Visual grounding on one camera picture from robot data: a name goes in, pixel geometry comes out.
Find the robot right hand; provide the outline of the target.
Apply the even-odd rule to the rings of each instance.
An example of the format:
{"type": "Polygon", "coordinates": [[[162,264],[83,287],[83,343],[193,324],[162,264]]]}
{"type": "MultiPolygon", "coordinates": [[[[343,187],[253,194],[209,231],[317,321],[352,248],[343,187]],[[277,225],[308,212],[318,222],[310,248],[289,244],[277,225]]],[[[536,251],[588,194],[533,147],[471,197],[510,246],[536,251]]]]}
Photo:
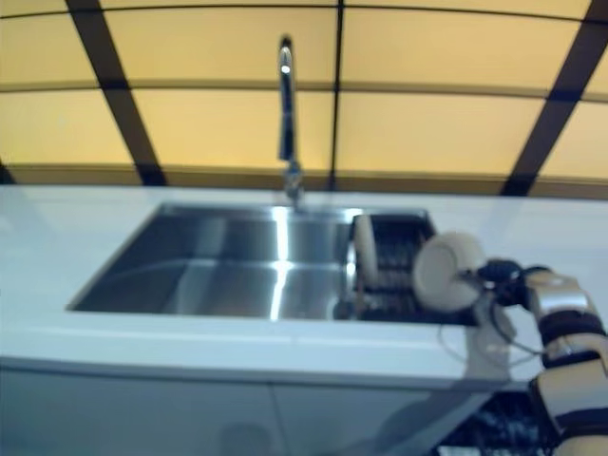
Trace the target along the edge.
{"type": "Polygon", "coordinates": [[[524,269],[516,261],[492,258],[477,269],[459,273],[459,278],[482,292],[502,307],[522,305],[525,301],[524,269]]]}

